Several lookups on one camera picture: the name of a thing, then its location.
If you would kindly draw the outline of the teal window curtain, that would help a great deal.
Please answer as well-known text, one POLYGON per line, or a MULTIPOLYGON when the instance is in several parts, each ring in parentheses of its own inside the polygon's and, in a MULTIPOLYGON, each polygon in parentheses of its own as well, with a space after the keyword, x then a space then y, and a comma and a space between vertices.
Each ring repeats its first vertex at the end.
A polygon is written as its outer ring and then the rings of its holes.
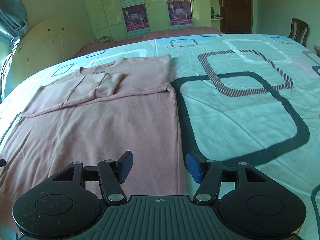
POLYGON ((7 77, 13 54, 26 32, 27 11, 22 0, 1 0, 1 43, 8 51, 1 63, 1 101, 12 91, 12 79, 7 77))

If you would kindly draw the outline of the light blue patterned bedsheet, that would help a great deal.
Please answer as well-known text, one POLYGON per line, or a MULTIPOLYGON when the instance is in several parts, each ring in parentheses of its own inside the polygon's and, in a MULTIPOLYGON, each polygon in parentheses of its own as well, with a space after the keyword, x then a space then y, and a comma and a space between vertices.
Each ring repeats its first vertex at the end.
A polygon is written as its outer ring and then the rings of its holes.
POLYGON ((1 103, 1 150, 37 90, 80 68, 170 55, 182 157, 246 161, 301 198, 319 239, 319 57, 283 36, 203 34, 95 51, 37 72, 1 103))

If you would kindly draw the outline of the cream wooden headboard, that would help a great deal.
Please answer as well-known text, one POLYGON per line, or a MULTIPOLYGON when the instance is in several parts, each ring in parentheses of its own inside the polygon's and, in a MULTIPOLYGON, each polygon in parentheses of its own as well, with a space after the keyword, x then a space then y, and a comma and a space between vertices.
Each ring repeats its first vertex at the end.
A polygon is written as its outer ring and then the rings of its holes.
POLYGON ((12 86, 44 68, 71 59, 93 38, 77 23, 50 19, 33 27, 22 38, 12 58, 12 86))

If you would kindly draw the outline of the wooden bed footboard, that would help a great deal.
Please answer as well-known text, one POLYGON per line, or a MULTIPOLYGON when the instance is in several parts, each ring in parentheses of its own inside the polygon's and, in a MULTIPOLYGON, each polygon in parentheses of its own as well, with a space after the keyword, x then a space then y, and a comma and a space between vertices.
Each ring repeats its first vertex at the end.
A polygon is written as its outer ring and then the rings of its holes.
POLYGON ((315 50, 317 56, 320 56, 320 46, 313 46, 313 49, 315 50))

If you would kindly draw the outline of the lower right wardrobe poster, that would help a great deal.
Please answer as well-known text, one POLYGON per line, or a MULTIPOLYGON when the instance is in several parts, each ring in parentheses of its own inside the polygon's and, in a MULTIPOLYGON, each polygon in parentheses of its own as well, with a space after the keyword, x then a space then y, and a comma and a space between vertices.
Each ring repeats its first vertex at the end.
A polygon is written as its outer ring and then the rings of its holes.
POLYGON ((190 0, 167 1, 170 26, 193 25, 190 0))

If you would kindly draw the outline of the dark brown wooden door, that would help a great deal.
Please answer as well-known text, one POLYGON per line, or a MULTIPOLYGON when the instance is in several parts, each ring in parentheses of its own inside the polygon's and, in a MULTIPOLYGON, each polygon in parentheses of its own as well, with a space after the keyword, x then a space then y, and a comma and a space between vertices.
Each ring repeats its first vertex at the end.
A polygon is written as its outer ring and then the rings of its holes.
POLYGON ((253 0, 220 0, 220 12, 223 33, 252 33, 253 0))

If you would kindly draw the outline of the dark wooden chair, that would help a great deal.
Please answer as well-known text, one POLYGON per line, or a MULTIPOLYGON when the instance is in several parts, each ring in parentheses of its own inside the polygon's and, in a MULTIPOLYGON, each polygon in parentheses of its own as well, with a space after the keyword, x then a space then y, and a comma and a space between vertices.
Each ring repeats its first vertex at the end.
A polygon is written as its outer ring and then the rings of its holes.
POLYGON ((306 47, 309 33, 310 33, 310 26, 306 22, 298 18, 292 18, 291 30, 288 38, 306 47))

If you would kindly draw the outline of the lower left wardrobe poster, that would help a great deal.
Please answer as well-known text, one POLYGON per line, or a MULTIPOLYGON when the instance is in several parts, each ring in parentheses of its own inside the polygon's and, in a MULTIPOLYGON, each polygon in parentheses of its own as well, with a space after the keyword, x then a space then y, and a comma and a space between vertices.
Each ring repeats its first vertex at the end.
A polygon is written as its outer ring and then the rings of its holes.
POLYGON ((127 31, 149 28, 145 4, 125 7, 122 11, 127 31))

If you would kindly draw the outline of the cream corner shelf unit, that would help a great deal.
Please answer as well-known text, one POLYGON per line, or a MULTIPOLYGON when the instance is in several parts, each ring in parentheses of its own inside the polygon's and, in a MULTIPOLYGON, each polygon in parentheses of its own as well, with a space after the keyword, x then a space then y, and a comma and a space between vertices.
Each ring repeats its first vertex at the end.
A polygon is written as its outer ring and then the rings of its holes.
POLYGON ((220 12, 221 0, 210 0, 211 25, 214 28, 221 29, 223 17, 220 12))

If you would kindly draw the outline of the pink long-sleeve sweatshirt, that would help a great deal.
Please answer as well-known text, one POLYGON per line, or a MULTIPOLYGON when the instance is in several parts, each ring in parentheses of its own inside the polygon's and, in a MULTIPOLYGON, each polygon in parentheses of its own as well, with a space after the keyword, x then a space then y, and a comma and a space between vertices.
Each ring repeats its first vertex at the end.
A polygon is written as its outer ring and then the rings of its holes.
POLYGON ((93 166, 133 154, 127 195, 184 193, 170 55, 120 58, 40 87, 1 150, 1 222, 16 199, 74 161, 93 166))

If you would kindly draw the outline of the stack of papers by wardrobe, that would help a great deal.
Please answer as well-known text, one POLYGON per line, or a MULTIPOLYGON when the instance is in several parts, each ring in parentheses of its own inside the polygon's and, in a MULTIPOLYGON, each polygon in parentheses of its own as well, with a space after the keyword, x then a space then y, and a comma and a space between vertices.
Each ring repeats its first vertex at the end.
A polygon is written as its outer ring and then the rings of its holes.
POLYGON ((112 36, 103 36, 95 40, 95 43, 105 43, 105 42, 113 42, 114 39, 112 36))

